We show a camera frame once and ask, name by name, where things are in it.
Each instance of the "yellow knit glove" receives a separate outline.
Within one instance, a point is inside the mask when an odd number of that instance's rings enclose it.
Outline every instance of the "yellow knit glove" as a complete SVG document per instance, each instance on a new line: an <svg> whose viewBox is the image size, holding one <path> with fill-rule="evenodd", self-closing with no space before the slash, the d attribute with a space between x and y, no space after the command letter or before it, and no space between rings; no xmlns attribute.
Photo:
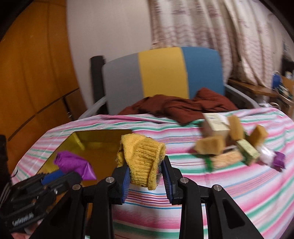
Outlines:
<svg viewBox="0 0 294 239"><path fill-rule="evenodd" d="M117 165L124 162L130 168L132 184L156 189L158 165L164 159L166 148L152 138L139 134L128 134L121 137L121 146L117 153Z"/></svg>

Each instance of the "patterned curtain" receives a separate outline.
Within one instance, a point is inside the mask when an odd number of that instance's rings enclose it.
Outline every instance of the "patterned curtain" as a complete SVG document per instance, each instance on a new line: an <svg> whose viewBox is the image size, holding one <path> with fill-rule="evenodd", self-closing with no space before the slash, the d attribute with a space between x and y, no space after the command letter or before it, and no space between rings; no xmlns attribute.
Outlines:
<svg viewBox="0 0 294 239"><path fill-rule="evenodd" d="M258 0L149 1L153 48L212 48L222 58L224 83L233 77L271 87L270 11Z"/></svg>

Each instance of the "pile of objects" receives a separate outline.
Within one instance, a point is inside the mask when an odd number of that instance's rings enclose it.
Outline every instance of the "pile of objects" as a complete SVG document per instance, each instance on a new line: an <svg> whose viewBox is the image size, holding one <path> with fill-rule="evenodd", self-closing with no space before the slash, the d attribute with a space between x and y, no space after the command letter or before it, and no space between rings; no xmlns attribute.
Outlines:
<svg viewBox="0 0 294 239"><path fill-rule="evenodd" d="M208 171L224 168L237 162L250 166L258 160L277 169L285 168L285 155L264 145L266 129L257 125L250 135L240 119L231 115L204 113L203 132L206 138L198 140L194 149L203 155Z"/></svg>

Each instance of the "metal screw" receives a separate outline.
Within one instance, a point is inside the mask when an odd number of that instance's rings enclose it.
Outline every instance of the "metal screw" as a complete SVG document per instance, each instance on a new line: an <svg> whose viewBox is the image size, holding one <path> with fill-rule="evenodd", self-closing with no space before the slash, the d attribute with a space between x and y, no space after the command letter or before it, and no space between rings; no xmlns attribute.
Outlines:
<svg viewBox="0 0 294 239"><path fill-rule="evenodd" d="M182 177L182 178L180 179L180 181L181 181L182 183L187 183L187 182L189 182L189 179L186 178L186 177Z"/></svg>
<svg viewBox="0 0 294 239"><path fill-rule="evenodd" d="M218 192L219 192L219 191L222 189L222 187L221 187L220 185L217 185L217 184L216 184L216 185L213 186L213 189L214 189L215 191L218 191Z"/></svg>
<svg viewBox="0 0 294 239"><path fill-rule="evenodd" d="M106 182L109 182L109 183L114 182L114 178L113 177L107 177Z"/></svg>
<svg viewBox="0 0 294 239"><path fill-rule="evenodd" d="M80 186L79 184L75 184L75 185L72 187L72 189L75 190L75 191L79 190L80 188L81 188L81 186Z"/></svg>

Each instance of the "yellow tray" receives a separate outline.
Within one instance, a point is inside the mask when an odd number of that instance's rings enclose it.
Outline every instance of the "yellow tray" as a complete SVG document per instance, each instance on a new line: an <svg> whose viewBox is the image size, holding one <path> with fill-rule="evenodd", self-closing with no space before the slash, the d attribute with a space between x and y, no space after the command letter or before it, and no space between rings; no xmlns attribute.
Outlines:
<svg viewBox="0 0 294 239"><path fill-rule="evenodd" d="M86 159L93 167L97 181L83 181L83 186L94 185L101 179L111 176L117 164L116 154L121 136L131 130L89 130L73 132L49 157L38 173L58 170L53 161L60 151L70 151Z"/></svg>

